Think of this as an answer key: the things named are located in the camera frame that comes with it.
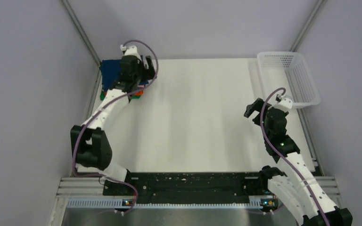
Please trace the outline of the dark blue t shirt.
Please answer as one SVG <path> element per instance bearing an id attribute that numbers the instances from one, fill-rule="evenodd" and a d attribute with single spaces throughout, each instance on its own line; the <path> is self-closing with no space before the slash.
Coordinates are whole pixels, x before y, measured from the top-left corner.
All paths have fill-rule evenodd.
<path id="1" fill-rule="evenodd" d="M 120 60 L 104 60 L 101 62 L 100 71 L 102 74 L 102 88 L 104 91 L 107 91 L 114 80 L 117 77 L 117 74 L 120 72 Z"/>

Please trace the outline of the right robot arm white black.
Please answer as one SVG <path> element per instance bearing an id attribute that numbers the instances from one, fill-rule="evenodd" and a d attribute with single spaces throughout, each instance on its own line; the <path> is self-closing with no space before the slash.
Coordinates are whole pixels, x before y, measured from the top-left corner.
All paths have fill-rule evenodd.
<path id="1" fill-rule="evenodd" d="M 350 226 L 353 216 L 339 207 L 323 190 L 308 169 L 300 149 L 287 134 L 287 115 L 291 100 L 285 98 L 271 105 L 258 98 L 248 105 L 244 116 L 255 111 L 254 124 L 262 129 L 267 153 L 274 167 L 264 166 L 257 187 L 263 194 L 274 194 L 300 226 Z"/>

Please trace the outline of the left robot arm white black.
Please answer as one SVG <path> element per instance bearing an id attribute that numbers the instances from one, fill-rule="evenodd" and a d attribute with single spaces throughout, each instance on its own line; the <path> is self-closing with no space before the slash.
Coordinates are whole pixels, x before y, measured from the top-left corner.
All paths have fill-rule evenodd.
<path id="1" fill-rule="evenodd" d="M 72 171 L 78 176 L 78 166 L 93 169 L 89 176 L 106 177 L 115 182 L 114 188 L 120 194 L 132 190 L 132 181 L 127 179 L 129 170 L 113 157 L 107 129 L 119 113 L 135 97 L 139 96 L 156 78 L 157 66 L 150 56 L 123 56 L 119 71 L 98 108 L 82 124 L 70 130 L 72 148 Z"/>

